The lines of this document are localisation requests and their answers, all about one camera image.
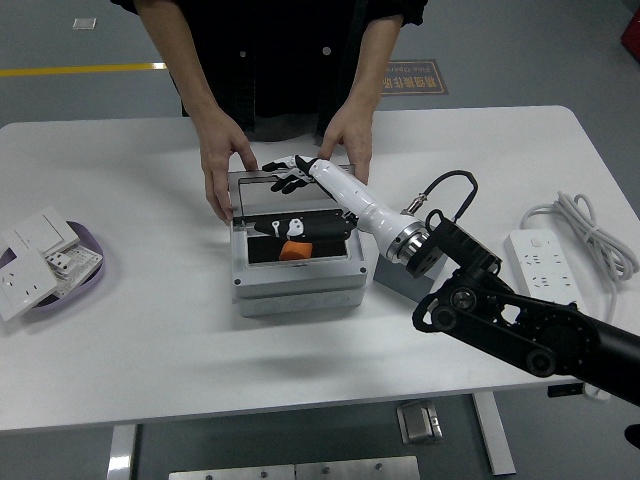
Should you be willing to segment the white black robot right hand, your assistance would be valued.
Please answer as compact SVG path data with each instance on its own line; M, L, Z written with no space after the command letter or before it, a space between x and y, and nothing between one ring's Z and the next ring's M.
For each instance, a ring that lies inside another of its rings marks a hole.
M424 237L422 222L411 215L392 211L374 196L368 187L343 168L328 160L289 156L264 166L278 178L273 192L290 194L310 183L317 184L337 202L342 212L328 216L310 214L291 218L260 219L256 231L276 238L297 242L346 240L358 229L371 234L381 254L397 262L401 249L411 241Z

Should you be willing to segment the person's right hand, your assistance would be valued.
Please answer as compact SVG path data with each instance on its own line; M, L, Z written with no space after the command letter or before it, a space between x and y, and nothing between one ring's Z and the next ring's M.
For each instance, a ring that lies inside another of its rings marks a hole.
M224 111L215 108L194 120L200 142L205 196L225 224L233 218L229 196L229 160L237 154L247 171L258 169L257 159L242 129Z

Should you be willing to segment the person's left hand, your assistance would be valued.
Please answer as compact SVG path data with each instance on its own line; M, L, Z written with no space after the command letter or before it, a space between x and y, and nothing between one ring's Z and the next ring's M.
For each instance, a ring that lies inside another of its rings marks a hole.
M337 145L346 150L354 175L367 184L372 159L372 124L376 104L368 99L349 98L331 119L318 152L329 160Z

